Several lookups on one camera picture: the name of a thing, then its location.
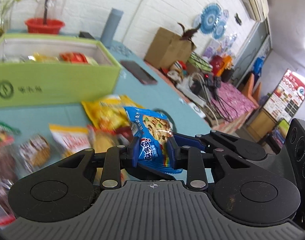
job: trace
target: gray cylinder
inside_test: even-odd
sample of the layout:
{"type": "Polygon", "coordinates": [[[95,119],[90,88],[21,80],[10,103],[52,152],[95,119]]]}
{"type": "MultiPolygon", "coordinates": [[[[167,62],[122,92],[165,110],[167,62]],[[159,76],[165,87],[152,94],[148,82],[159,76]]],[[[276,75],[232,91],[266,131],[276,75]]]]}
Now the gray cylinder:
{"type": "Polygon", "coordinates": [[[106,21],[106,25],[104,27],[104,30],[101,34],[100,41],[106,48],[110,48],[116,29],[118,27],[118,24],[120,22],[120,19],[122,18],[122,15],[124,14],[123,11],[117,10],[112,8],[108,19],[106,21]]]}

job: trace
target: blue snack package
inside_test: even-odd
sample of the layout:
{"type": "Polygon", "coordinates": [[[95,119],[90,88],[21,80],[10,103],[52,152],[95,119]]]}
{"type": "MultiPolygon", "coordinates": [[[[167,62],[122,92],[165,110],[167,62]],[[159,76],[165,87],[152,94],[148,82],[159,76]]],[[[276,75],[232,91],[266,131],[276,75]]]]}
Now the blue snack package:
{"type": "Polygon", "coordinates": [[[169,164],[166,143],[172,137],[167,117],[148,109],[124,107],[134,136],[140,138],[139,162],[164,173],[181,173],[169,164]]]}

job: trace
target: smartphone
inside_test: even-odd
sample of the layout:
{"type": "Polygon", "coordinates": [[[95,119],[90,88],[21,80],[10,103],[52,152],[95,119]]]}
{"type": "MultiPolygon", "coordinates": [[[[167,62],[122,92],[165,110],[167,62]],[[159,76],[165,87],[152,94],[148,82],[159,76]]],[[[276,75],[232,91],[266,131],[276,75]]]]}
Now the smartphone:
{"type": "Polygon", "coordinates": [[[157,84],[157,80],[155,80],[147,71],[145,71],[141,66],[139,66],[136,62],[130,60],[122,60],[120,62],[126,70],[133,74],[135,78],[137,78],[140,83],[144,85],[155,85],[157,84]]]}

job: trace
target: gray textured surface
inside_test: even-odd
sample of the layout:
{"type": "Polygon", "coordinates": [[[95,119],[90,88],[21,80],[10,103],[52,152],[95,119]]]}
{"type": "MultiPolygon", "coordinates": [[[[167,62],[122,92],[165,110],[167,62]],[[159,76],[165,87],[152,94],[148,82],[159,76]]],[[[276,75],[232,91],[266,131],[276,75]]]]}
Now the gray textured surface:
{"type": "Polygon", "coordinates": [[[83,214],[57,223],[19,218],[4,233],[11,240],[222,239],[290,240],[301,231],[290,223],[254,228],[221,215],[205,193],[185,189],[180,181],[127,181],[104,191],[83,214]]]}
{"type": "Polygon", "coordinates": [[[288,179],[293,184],[297,185],[292,164],[285,145],[283,145],[280,153],[277,155],[268,154],[267,158],[258,162],[250,160],[248,161],[267,171],[271,171],[272,173],[288,179]]]}

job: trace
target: glass pitcher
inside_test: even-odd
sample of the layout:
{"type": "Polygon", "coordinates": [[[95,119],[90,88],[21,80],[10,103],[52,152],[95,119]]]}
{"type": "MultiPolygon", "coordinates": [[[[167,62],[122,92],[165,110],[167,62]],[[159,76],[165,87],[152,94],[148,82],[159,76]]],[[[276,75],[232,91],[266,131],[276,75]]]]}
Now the glass pitcher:
{"type": "Polygon", "coordinates": [[[60,19],[65,3],[66,0],[40,0],[36,9],[35,18],[43,18],[45,11],[47,11],[47,19],[60,19]]]}

